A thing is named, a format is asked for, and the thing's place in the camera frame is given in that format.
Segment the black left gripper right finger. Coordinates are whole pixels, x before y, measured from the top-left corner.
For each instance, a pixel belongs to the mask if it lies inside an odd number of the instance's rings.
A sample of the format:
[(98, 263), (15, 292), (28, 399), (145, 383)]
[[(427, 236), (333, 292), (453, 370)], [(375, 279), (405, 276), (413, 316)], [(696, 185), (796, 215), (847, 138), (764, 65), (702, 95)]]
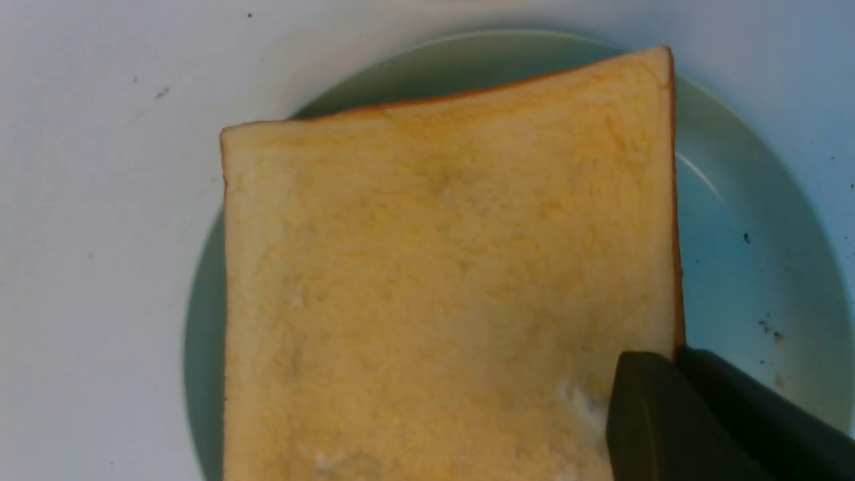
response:
[(683, 346), (676, 365), (742, 450), (776, 480), (852, 480), (853, 439), (717, 354)]

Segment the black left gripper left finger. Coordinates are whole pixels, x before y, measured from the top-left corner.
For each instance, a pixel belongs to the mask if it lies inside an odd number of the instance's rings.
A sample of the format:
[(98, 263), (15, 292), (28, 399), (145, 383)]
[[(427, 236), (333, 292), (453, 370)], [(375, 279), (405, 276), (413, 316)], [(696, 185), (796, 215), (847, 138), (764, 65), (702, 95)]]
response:
[(607, 416), (616, 480), (770, 480), (658, 353), (618, 358)]

